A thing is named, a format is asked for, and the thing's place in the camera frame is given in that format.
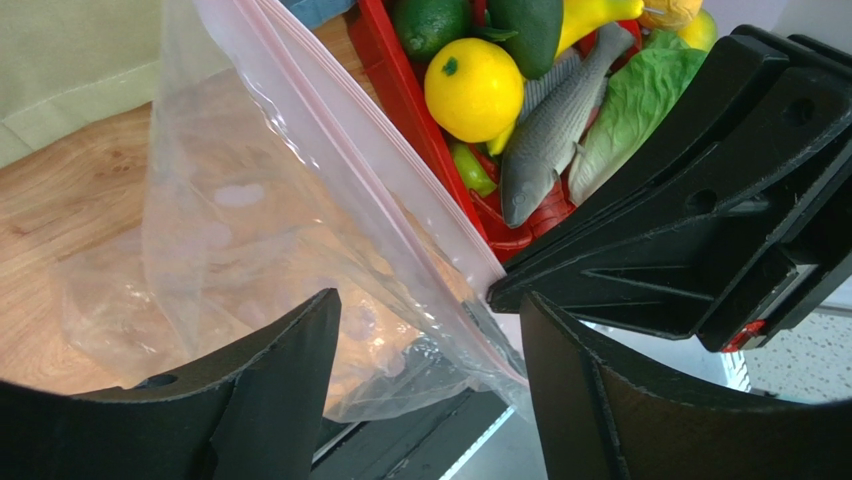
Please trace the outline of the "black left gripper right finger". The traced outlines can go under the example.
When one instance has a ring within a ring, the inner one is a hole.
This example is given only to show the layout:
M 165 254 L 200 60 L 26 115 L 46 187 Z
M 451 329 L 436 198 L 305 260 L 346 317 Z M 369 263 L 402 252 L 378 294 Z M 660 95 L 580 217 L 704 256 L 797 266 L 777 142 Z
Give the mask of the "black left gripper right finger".
M 584 325 L 543 296 L 520 308 L 551 479 L 847 479 L 851 404 L 716 385 Z

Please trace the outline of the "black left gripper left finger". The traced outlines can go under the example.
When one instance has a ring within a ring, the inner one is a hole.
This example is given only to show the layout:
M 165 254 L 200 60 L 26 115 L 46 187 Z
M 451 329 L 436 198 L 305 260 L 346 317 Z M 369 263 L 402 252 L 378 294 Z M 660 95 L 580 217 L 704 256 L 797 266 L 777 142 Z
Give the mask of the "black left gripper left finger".
M 341 300 L 318 292 L 198 360 L 119 387 L 59 395 L 3 382 L 5 479 L 305 479 Z

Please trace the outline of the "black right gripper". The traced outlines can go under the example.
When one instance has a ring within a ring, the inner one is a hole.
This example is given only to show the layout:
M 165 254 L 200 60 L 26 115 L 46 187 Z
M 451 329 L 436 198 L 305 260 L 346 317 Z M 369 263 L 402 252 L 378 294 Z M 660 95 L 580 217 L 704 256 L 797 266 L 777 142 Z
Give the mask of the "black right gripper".
M 850 56 L 771 33 L 706 52 L 638 151 L 510 263 L 493 309 L 537 292 L 583 320 L 730 352 L 798 325 L 850 276 Z

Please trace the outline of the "green toy lettuce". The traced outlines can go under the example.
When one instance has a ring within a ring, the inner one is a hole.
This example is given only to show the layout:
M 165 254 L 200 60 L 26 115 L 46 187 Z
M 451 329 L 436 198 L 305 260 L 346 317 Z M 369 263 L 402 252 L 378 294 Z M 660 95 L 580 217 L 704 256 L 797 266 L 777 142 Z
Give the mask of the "green toy lettuce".
M 643 49 L 613 74 L 596 120 L 571 164 L 570 201 L 580 206 L 645 143 L 706 59 L 674 33 L 654 31 Z

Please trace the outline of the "clear zip top bag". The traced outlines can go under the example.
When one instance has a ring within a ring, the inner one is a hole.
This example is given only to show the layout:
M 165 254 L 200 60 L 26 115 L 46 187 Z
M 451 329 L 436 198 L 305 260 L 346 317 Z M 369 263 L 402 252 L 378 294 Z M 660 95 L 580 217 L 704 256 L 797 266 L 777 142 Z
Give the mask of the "clear zip top bag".
M 533 414 L 488 250 L 410 143 L 275 1 L 167 1 L 141 225 L 59 266 L 70 345 L 132 385 L 341 299 L 324 414 L 465 389 Z

